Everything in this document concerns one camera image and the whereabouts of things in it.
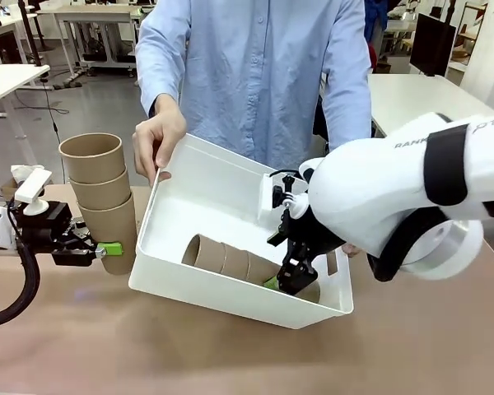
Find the red object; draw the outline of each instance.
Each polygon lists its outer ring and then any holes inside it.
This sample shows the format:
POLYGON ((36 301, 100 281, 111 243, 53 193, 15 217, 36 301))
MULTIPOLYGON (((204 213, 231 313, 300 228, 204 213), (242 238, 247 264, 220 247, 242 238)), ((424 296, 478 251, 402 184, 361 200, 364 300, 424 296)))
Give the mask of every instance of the red object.
POLYGON ((370 51, 371 69, 375 71, 377 68, 377 53, 375 52, 371 44, 368 44, 368 50, 370 51))

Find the human hand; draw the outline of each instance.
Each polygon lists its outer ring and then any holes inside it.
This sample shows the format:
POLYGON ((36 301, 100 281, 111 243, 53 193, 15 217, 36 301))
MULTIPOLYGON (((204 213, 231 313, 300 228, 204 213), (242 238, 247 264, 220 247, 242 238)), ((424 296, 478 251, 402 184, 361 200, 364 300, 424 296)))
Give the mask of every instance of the human hand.
POLYGON ((343 245, 343 252, 349 257, 353 258, 355 255, 361 252, 361 249, 358 249, 353 244, 345 243, 343 245))
MULTIPOLYGON (((176 101, 170 95, 159 95, 156 116, 138 124, 132 135, 135 169, 151 186, 157 169, 168 165, 175 145, 186 133, 187 122, 176 101)), ((160 180, 169 178, 170 173, 160 173, 160 180)))

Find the brown table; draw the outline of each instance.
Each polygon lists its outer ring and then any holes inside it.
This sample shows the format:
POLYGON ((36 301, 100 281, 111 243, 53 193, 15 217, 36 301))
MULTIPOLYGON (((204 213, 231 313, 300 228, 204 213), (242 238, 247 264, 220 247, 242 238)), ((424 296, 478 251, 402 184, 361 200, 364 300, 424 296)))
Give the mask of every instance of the brown table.
MULTIPOLYGON (((148 188, 135 188, 137 215, 148 188)), ((69 186, 47 197, 74 201, 69 186)), ((0 391, 34 394, 494 394, 494 252, 448 281, 373 279, 355 311, 293 331, 130 290, 39 256, 35 302, 0 327, 0 391)), ((0 258, 0 308, 23 281, 0 258)))

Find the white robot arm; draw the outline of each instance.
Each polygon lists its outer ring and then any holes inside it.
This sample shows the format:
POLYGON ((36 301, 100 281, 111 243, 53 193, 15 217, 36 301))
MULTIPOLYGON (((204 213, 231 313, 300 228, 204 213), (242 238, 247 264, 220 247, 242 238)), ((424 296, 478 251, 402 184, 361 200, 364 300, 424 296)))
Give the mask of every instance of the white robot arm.
POLYGON ((294 252, 287 261, 298 262, 284 261, 282 290, 293 294, 308 283, 285 284, 296 267, 307 268, 317 254, 344 242, 368 253, 380 281, 398 270, 451 277, 476 258, 481 221, 494 217, 494 117, 450 123, 428 114, 387 138, 344 144, 299 171, 309 190, 284 193, 287 218, 269 240, 289 239, 294 252))

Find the white pillar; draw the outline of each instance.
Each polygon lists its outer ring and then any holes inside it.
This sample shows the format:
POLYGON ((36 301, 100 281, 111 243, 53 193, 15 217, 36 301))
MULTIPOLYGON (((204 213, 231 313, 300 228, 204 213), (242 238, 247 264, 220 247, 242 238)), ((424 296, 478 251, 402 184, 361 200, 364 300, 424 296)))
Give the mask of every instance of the white pillar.
POLYGON ((461 87, 494 109, 494 0, 488 3, 461 87))

